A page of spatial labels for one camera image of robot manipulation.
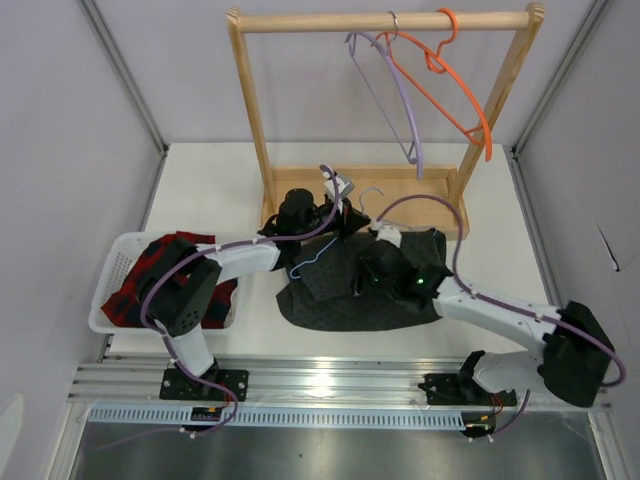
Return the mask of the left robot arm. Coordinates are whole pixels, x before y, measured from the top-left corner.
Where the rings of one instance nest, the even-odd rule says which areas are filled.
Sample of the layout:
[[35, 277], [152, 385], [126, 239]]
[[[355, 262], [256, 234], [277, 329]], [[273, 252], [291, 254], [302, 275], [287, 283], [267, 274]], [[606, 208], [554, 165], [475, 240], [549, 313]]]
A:
[[218, 364], [204, 338], [202, 322], [216, 287], [228, 280], [278, 270], [291, 263], [301, 243], [327, 233], [344, 240], [371, 223], [348, 195], [325, 194], [317, 206], [306, 189], [292, 189], [279, 210], [249, 240], [223, 245], [177, 238], [149, 267], [136, 286], [141, 323], [159, 333], [176, 368], [182, 388], [197, 400], [217, 387]]

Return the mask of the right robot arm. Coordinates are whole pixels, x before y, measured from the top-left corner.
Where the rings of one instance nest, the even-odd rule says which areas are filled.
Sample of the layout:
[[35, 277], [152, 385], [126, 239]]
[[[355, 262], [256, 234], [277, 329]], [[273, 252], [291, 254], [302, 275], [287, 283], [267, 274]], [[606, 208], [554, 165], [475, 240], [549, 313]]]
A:
[[615, 349], [587, 306], [570, 301], [556, 307], [487, 293], [450, 270], [441, 253], [415, 263], [402, 245], [377, 237], [359, 253], [361, 293], [386, 297], [409, 311], [467, 322], [522, 348], [470, 354], [456, 380], [464, 401], [475, 404], [491, 393], [525, 389], [548, 391], [580, 408], [594, 404]]

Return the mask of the dark grey dotted skirt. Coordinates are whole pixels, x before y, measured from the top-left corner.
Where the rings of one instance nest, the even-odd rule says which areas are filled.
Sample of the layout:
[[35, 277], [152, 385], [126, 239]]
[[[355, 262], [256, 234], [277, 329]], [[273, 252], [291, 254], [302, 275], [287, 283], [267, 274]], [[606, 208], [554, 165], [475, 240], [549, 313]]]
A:
[[[403, 234], [443, 233], [430, 229]], [[353, 294], [354, 244], [366, 235], [371, 234], [358, 233], [344, 241], [320, 238], [302, 247], [300, 255], [286, 266], [289, 284], [276, 296], [287, 321], [316, 331], [378, 332], [439, 319], [434, 306], [405, 308], [386, 298]]]

